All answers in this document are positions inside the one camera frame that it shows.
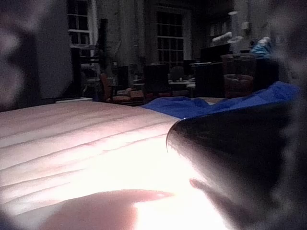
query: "desk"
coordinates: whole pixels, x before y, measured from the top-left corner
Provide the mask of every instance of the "desk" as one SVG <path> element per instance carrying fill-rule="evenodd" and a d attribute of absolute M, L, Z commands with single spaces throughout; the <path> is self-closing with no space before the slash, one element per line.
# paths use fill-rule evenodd
<path fill-rule="evenodd" d="M 191 85 L 193 84 L 192 81 L 180 81 L 180 82 L 169 82 L 169 85 Z"/>
<path fill-rule="evenodd" d="M 142 85 L 145 85 L 145 83 L 134 83 L 133 85 L 134 86 L 142 86 Z"/>
<path fill-rule="evenodd" d="M 187 88 L 190 88 L 190 89 L 195 89 L 195 87 L 196 87 L 195 83 L 187 85 Z"/>

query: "blue cloth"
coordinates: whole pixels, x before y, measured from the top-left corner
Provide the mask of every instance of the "blue cloth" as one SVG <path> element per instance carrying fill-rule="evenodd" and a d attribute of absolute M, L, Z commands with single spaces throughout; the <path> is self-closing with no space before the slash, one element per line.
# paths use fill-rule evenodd
<path fill-rule="evenodd" d="M 214 105 L 209 105 L 200 98 L 168 97 L 157 98 L 142 107 L 183 119 L 261 104 L 289 101 L 294 99 L 298 92 L 298 87 L 278 81 L 268 89 L 255 92 L 248 97 L 225 99 Z"/>
<path fill-rule="evenodd" d="M 272 53 L 271 44 L 268 43 L 267 45 L 257 44 L 252 48 L 250 51 L 253 54 L 257 54 L 257 58 L 270 58 Z"/>

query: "table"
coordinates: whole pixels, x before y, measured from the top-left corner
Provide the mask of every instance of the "table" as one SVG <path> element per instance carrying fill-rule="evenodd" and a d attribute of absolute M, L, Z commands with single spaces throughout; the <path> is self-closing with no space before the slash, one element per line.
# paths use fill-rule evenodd
<path fill-rule="evenodd" d="M 169 82 L 169 85 L 191 85 L 193 84 L 192 81 L 179 81 L 179 82 Z"/>
<path fill-rule="evenodd" d="M 134 83 L 133 85 L 134 86 L 142 86 L 142 85 L 145 85 L 145 83 Z"/>

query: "wall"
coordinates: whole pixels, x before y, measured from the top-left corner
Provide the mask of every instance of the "wall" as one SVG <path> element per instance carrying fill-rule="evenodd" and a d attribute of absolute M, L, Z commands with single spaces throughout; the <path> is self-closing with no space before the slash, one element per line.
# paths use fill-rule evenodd
<path fill-rule="evenodd" d="M 72 81 L 66 1 L 55 0 L 35 36 L 42 98 L 57 98 Z"/>

